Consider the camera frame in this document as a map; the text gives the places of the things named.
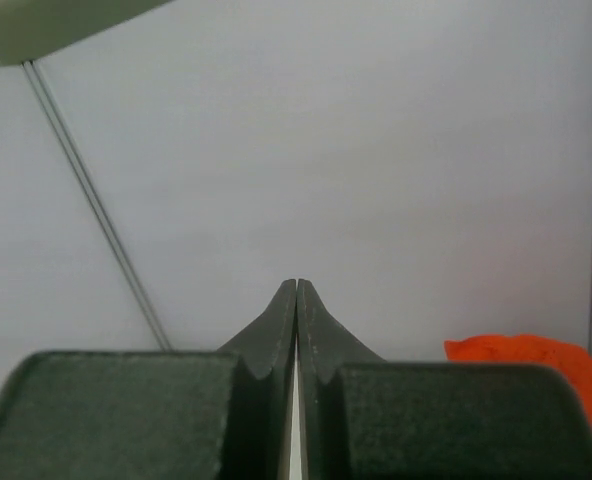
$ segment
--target orange object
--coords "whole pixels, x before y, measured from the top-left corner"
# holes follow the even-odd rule
[[[536,335],[480,335],[445,342],[454,362],[538,363],[561,372],[574,387],[592,427],[592,358],[584,348]]]

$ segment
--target white wall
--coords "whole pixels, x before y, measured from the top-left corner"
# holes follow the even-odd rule
[[[78,348],[156,343],[22,70],[0,69],[0,385]]]
[[[177,0],[40,67],[176,346],[294,276],[390,357],[587,343],[592,0]]]

